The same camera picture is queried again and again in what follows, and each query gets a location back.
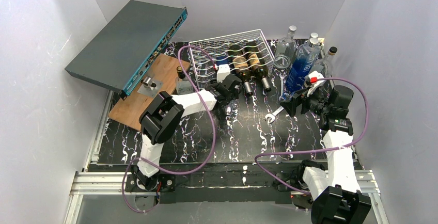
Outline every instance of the electronic device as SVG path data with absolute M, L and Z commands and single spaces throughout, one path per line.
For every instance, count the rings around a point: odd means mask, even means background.
M 125 99 L 186 17 L 186 8 L 131 0 L 65 70 Z

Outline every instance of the blue glass bottle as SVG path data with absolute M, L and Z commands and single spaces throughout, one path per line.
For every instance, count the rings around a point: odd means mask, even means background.
M 286 80 L 286 87 L 292 94 L 303 87 L 304 77 L 309 74 L 318 58 L 320 53 L 318 42 L 318 38 L 311 37 L 308 42 L 300 45 L 296 50 L 295 62 Z

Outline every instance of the wooden board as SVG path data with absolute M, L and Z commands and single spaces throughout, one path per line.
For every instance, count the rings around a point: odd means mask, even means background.
M 183 61 L 182 65 L 188 70 L 190 63 Z M 179 66 L 178 59 L 160 54 L 145 76 L 152 75 L 153 79 L 163 82 L 163 86 L 159 91 L 172 94 L 175 90 L 175 79 L 178 76 L 177 66 Z M 125 100 L 120 99 L 108 115 L 109 118 L 138 131 L 141 128 L 138 119 L 153 100 L 153 98 L 137 92 L 140 86 L 140 83 L 137 84 L 131 95 Z

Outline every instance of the wrench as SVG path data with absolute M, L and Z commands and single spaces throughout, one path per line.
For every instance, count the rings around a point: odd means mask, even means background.
M 280 106 L 274 112 L 266 114 L 266 116 L 264 117 L 265 121 L 267 121 L 269 124 L 273 123 L 275 121 L 275 117 L 278 114 L 280 114 L 280 112 L 282 112 L 283 110 L 284 110 L 284 108 L 282 106 Z

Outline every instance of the wire basket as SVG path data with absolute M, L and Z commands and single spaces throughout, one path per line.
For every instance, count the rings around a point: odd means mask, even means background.
M 239 45 L 241 49 L 244 49 L 245 47 L 248 47 L 246 46 L 246 43 L 252 41 L 256 42 L 260 62 L 263 66 L 266 66 L 270 77 L 274 55 L 272 54 L 268 42 L 266 42 L 266 38 L 260 29 L 189 42 L 189 45 L 200 47 L 201 49 L 205 50 L 215 62 L 218 61 L 218 57 L 226 56 L 225 59 L 222 58 L 220 60 L 227 60 L 228 65 L 230 65 L 230 68 L 232 68 L 231 70 L 233 71 L 233 66 L 232 63 L 229 63 L 229 58 L 233 58 L 234 56 L 228 55 L 229 47 L 236 44 Z M 192 66 L 194 69 L 193 71 L 195 73 L 198 89 L 204 89 L 210 83 L 210 80 L 216 78 L 216 72 L 213 68 L 213 64 L 206 55 L 197 49 L 190 48 L 190 57 L 192 59 Z

